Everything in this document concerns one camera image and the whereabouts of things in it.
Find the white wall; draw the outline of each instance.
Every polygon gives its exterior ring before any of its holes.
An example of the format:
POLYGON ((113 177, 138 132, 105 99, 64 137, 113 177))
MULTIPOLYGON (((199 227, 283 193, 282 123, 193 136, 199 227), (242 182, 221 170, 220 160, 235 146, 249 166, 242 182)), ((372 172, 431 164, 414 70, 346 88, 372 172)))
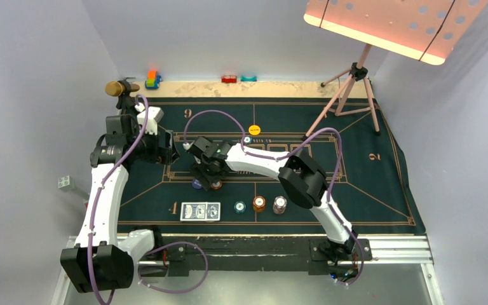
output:
POLYGON ((79 0, 0 1, 0 304, 49 304, 85 214, 57 179, 90 185, 115 77, 79 0))
POLYGON ((488 7, 444 65, 388 55, 374 85, 446 303, 488 304, 488 7))
MULTIPOLYGON (((83 0, 121 75, 326 80, 356 62, 363 43, 307 24, 308 0, 83 0)), ((377 71, 386 51, 366 63, 377 71)))

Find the yellow disc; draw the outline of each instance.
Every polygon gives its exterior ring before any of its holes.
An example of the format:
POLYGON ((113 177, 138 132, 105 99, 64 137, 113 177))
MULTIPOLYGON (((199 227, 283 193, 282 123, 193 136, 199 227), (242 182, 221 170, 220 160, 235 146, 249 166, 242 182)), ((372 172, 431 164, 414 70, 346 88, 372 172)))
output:
POLYGON ((251 135, 258 135, 261 133, 261 128, 257 125, 252 125, 250 128, 248 128, 248 131, 251 135))

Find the pink music stand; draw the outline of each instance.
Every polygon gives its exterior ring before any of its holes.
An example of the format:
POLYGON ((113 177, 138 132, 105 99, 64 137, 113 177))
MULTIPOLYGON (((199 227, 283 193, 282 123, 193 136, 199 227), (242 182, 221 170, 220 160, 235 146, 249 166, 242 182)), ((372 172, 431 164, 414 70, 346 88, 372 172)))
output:
POLYGON ((349 77, 339 87, 317 117, 304 138, 313 133, 327 111, 336 116, 370 111, 375 126, 373 91, 363 64, 372 46, 392 51, 431 65, 443 64, 454 45, 476 19, 488 0, 309 0, 304 20, 316 27, 364 42, 358 62, 321 87, 345 74, 349 77), (355 82, 363 80, 369 106, 344 111, 343 106, 355 82), (335 110, 332 104, 340 97, 335 110))

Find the purple poker chip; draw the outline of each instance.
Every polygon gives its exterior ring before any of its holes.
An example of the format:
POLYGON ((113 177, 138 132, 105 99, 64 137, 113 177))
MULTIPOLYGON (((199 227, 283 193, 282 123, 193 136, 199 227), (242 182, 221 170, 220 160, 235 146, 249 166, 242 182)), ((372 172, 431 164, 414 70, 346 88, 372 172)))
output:
POLYGON ((195 188, 195 189, 202 189, 203 186, 201 185, 201 183, 199 182, 199 180, 195 179, 192 180, 192 186, 195 188))

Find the tripod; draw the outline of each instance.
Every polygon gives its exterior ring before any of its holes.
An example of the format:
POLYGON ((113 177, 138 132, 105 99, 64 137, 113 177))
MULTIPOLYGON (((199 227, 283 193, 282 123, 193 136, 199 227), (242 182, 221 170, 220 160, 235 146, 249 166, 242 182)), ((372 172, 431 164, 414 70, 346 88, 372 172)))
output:
POLYGON ((341 76, 344 76, 347 73, 349 74, 349 77, 339 87, 334 97, 332 97, 330 102, 328 102, 328 104, 324 107, 321 114, 319 114, 315 122, 311 125, 308 132, 306 132, 304 139, 307 139, 313 133, 313 130, 317 127, 319 122, 325 117, 327 111, 334 112, 335 116, 345 116, 347 114, 370 111, 371 116, 373 117, 373 124, 375 125, 375 133, 377 135, 381 134, 381 132, 379 131, 379 123, 377 122, 377 114, 375 113, 375 105, 373 104, 373 91, 371 90, 371 84, 369 83, 369 78, 367 77, 367 69, 363 67, 363 63, 367 58, 367 55, 369 54, 369 50, 371 49, 371 46, 372 45, 369 43, 365 45, 365 48, 363 49, 362 54, 360 55, 360 59, 358 60, 358 62, 353 62, 353 65, 349 69, 330 78, 328 81, 321 83, 321 87, 324 87, 327 84, 331 83, 332 81, 340 78, 341 76), (369 106, 366 108, 341 112, 343 110, 343 106, 345 106, 345 102, 347 101, 349 94, 351 93, 351 90, 353 89, 354 84, 357 81, 362 79, 365 87, 365 92, 367 95, 367 100, 369 102, 369 106), (343 97, 339 100, 339 105, 335 110, 332 109, 331 108, 332 104, 339 98, 343 90, 345 90, 345 92, 343 93, 343 97))

